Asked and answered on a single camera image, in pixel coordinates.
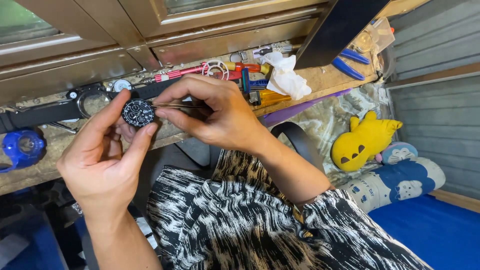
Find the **fingernail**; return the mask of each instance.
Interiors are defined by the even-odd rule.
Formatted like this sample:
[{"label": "fingernail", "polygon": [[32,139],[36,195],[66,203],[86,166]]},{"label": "fingernail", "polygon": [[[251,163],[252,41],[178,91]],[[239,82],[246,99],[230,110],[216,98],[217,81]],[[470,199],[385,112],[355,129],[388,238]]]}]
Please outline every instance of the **fingernail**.
[{"label": "fingernail", "polygon": [[157,124],[153,124],[153,125],[149,126],[148,129],[147,129],[147,134],[150,135],[150,136],[153,136],[153,133],[155,133],[157,128],[158,128]]},{"label": "fingernail", "polygon": [[155,114],[160,118],[165,118],[165,119],[167,118],[167,114],[162,112],[161,110],[156,110]]}]

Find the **marble pattern surface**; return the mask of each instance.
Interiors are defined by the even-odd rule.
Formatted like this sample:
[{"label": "marble pattern surface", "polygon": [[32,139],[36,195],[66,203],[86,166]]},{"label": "marble pattern surface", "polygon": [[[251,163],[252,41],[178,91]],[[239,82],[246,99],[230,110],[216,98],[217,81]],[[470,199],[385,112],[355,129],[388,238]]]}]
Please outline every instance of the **marble pattern surface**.
[{"label": "marble pattern surface", "polygon": [[[294,122],[305,130],[316,145],[319,155],[324,158],[328,179],[333,185],[339,186],[360,176],[363,172],[380,166],[375,161],[369,161],[358,171],[344,172],[337,168],[330,158],[333,142],[342,133],[349,131],[350,117],[358,115],[363,119],[370,110],[375,111],[379,118],[381,115],[383,119],[391,118],[386,91],[381,84],[365,84],[354,88],[346,95],[327,98],[287,121]],[[279,139],[292,147],[283,134]]]}]

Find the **cabinet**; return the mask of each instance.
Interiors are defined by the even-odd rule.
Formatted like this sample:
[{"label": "cabinet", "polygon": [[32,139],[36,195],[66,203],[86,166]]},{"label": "cabinet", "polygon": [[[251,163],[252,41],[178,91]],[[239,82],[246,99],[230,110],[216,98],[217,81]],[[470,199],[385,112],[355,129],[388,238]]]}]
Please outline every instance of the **cabinet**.
[{"label": "cabinet", "polygon": [[338,1],[0,0],[0,106],[305,38]]}]

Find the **corrugated metal wall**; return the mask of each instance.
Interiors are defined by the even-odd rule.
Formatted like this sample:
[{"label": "corrugated metal wall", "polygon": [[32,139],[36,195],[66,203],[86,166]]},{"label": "corrugated metal wall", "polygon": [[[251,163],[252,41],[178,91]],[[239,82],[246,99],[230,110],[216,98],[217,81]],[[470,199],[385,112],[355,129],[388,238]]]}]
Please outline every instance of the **corrugated metal wall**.
[{"label": "corrugated metal wall", "polygon": [[480,62],[480,0],[431,0],[391,26],[393,81]]},{"label": "corrugated metal wall", "polygon": [[440,165],[443,190],[480,199],[480,76],[391,90],[401,141]]}]

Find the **black and white patterned shirt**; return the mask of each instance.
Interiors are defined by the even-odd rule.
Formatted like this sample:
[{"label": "black and white patterned shirt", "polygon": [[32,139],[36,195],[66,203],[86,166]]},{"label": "black and white patterned shirt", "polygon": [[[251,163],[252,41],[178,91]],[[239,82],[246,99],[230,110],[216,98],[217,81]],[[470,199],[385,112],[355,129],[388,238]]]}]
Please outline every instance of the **black and white patterned shirt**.
[{"label": "black and white patterned shirt", "polygon": [[431,269],[346,190],[298,215],[260,162],[238,151],[222,151],[212,179],[165,167],[154,184],[148,215],[166,269]]}]

